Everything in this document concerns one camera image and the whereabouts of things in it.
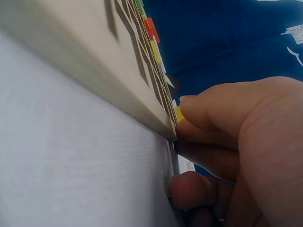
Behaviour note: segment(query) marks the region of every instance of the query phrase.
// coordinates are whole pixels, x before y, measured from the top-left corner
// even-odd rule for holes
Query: white printed graphic
[[[286,32],[282,33],[281,35],[286,34],[291,34],[298,45],[303,44],[303,25],[289,27],[286,29]]]
[[[300,58],[299,58],[299,54],[293,52],[291,49],[289,49],[289,47],[287,47],[287,50],[288,50],[288,52],[290,52],[290,54],[292,54],[293,56],[296,56],[296,58],[297,58],[298,62],[300,63],[300,65],[303,66],[303,63],[302,63],[302,61],[301,61]]]

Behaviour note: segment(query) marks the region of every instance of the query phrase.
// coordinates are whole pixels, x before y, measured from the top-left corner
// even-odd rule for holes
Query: orange sticky tab
[[[147,20],[144,20],[144,25],[145,25],[145,27],[146,27],[147,34],[148,34],[149,39],[150,39],[150,40],[153,40],[153,38],[152,38],[152,31],[151,31],[151,29],[150,29],[150,26],[149,26]]]
[[[157,30],[156,30],[156,27],[155,27],[155,25],[154,25],[154,23],[153,23],[152,18],[151,18],[151,17],[147,18],[147,22],[148,22],[148,25],[149,25],[149,27],[150,27],[151,33],[152,33],[152,34],[155,36],[155,38],[156,38],[156,42],[157,42],[157,43],[160,43],[160,38],[159,38],[159,36],[158,36],[158,32],[157,32]]]

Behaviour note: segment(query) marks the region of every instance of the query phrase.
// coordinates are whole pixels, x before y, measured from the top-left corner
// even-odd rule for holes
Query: hand
[[[187,172],[169,181],[190,227],[218,218],[225,227],[303,226],[303,83],[217,85],[183,97],[180,108],[179,154],[216,177]]]

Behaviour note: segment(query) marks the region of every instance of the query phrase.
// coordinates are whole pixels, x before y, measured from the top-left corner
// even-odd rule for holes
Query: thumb
[[[205,131],[220,129],[237,138],[257,106],[293,91],[298,84],[301,88],[301,82],[285,77],[220,84],[197,96],[181,98],[180,109],[194,126]]]

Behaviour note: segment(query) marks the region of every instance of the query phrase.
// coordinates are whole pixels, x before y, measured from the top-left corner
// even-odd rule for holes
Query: blue background
[[[287,50],[303,61],[303,44],[280,35],[303,24],[303,2],[144,0],[144,9],[157,28],[167,73],[180,79],[179,96],[271,76],[303,80],[303,66]]]

